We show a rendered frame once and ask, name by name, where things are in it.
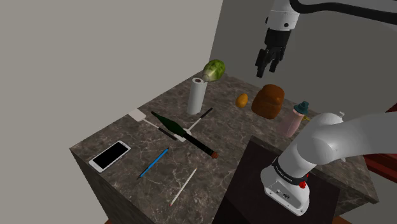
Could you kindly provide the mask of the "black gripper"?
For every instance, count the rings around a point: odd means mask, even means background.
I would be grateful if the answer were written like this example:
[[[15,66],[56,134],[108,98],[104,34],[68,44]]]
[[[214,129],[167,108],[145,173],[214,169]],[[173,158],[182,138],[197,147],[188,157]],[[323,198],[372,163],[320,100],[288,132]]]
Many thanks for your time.
[[[277,31],[270,28],[267,29],[264,40],[266,49],[260,49],[255,62],[255,66],[257,67],[257,77],[263,77],[265,68],[269,63],[269,71],[271,73],[275,72],[277,65],[283,60],[290,35],[291,31]]]

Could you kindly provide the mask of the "brown bread loaf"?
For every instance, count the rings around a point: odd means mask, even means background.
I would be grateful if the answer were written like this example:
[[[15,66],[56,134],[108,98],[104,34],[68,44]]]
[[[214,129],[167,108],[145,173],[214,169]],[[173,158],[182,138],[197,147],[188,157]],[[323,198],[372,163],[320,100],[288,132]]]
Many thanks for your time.
[[[252,112],[266,119],[274,119],[282,108],[284,90],[273,84],[265,85],[255,96],[251,105]]]

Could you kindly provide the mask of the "yellow-brown potato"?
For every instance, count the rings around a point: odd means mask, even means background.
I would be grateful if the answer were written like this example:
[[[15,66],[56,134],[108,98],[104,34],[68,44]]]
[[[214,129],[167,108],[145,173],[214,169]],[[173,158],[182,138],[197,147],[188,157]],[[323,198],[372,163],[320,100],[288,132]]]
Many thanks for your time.
[[[247,102],[248,102],[247,94],[241,94],[240,96],[238,96],[238,98],[236,98],[235,105],[238,108],[244,108],[246,106]]]

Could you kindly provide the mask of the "green lettuce head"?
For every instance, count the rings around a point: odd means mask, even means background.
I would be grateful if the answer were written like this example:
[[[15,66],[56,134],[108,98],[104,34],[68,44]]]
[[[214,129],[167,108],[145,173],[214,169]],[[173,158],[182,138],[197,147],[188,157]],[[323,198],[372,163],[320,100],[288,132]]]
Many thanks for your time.
[[[205,82],[218,81],[223,76],[225,69],[223,61],[218,59],[211,60],[203,68],[202,79]]]

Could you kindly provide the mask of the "pink spray bottle teal cap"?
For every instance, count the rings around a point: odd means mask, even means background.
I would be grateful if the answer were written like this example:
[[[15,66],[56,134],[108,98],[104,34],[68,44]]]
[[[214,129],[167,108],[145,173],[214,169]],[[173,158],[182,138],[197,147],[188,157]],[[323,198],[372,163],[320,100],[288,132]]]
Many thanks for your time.
[[[302,101],[300,104],[294,105],[292,111],[285,116],[280,125],[279,133],[284,137],[291,137],[299,128],[302,120],[310,120],[307,115],[309,113],[309,103]]]

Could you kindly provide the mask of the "white paper towel roll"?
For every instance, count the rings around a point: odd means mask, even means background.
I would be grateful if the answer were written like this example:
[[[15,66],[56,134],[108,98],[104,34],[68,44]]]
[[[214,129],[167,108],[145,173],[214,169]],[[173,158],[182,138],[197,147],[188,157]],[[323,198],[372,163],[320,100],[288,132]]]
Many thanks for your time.
[[[188,107],[186,112],[189,115],[196,115],[201,112],[202,103],[204,101],[207,82],[201,78],[193,78],[188,99]]]

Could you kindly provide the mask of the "black rod with brown end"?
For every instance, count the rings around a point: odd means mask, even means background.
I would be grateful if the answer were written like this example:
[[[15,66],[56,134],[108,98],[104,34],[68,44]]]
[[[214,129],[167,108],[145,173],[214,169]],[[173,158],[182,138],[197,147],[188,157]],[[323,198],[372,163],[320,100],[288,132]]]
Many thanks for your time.
[[[183,138],[185,138],[187,141],[191,142],[193,145],[201,149],[203,152],[211,156],[212,158],[218,158],[218,153],[212,149],[210,149],[208,146],[206,146],[204,143],[201,143],[198,139],[195,139],[192,135],[188,134],[185,132],[183,134]]]

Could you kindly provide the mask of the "dark green wine bottle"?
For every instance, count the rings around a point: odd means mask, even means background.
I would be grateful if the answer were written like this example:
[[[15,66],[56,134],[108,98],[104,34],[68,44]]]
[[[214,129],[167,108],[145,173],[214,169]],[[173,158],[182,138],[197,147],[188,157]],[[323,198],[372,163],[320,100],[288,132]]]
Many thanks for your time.
[[[155,116],[169,131],[173,132],[174,134],[177,134],[178,136],[183,137],[186,134],[186,131],[182,126],[180,126],[178,123],[175,121],[172,121],[166,117],[163,117],[154,111],[151,112],[153,116]]]

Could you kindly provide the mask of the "dark robot stand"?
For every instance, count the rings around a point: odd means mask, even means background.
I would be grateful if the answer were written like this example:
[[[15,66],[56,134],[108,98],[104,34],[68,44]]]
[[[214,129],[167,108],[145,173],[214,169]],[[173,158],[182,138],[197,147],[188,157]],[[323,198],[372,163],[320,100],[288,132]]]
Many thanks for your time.
[[[265,194],[260,172],[282,151],[251,136],[212,224],[332,224],[340,189],[309,174],[310,204],[301,216]]]

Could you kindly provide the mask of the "white pencil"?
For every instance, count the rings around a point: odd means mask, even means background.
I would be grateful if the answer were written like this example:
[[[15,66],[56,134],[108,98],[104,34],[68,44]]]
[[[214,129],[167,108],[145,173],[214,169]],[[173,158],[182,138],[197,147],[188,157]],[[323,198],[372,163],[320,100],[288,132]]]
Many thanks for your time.
[[[174,198],[171,200],[169,207],[172,207],[173,204],[175,203],[175,201],[178,199],[178,197],[180,196],[181,192],[185,189],[186,185],[189,183],[189,181],[191,180],[191,178],[193,177],[193,175],[196,173],[198,167],[196,167],[192,173],[188,176],[187,180],[183,183],[182,187],[179,189],[179,191],[177,192],[177,194],[174,196]]]

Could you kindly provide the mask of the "red wooden furniture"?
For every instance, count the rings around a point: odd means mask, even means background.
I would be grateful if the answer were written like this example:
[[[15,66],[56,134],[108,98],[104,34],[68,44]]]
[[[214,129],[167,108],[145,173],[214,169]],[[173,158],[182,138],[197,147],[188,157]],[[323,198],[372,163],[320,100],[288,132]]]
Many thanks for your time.
[[[369,171],[397,183],[397,154],[371,154],[363,157]]]

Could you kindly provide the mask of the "blue pen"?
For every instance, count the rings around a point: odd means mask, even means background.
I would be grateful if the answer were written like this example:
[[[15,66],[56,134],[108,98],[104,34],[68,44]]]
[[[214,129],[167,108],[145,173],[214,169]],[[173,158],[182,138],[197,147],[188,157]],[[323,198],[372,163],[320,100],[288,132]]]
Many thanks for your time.
[[[156,159],[154,159],[154,161],[152,161],[152,163],[150,163],[149,166],[147,166],[147,168],[145,168],[145,170],[143,170],[142,173],[140,173],[140,175],[138,175],[138,177],[136,178],[136,180],[142,178],[169,150],[169,147],[164,149],[163,152],[161,152],[161,154],[159,154],[159,156],[157,156]]]

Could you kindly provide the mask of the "white smartphone black screen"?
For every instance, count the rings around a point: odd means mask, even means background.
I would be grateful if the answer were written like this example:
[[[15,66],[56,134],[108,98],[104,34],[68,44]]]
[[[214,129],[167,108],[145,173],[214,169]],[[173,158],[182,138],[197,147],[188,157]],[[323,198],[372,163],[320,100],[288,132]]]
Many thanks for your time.
[[[131,147],[123,141],[117,141],[96,155],[88,164],[97,172],[102,173],[130,150]]]

